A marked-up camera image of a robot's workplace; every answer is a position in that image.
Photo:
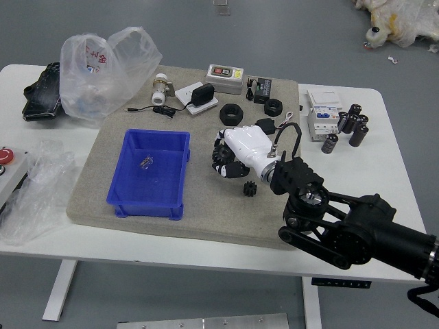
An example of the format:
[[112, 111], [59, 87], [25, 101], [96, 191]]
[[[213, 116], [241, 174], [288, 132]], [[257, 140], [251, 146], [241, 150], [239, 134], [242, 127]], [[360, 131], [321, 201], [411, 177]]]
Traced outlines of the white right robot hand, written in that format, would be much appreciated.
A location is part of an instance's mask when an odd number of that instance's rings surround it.
[[214, 142], [212, 167], [224, 178], [245, 177], [254, 169], [262, 182], [270, 183], [281, 159], [276, 148], [258, 125], [220, 130]]

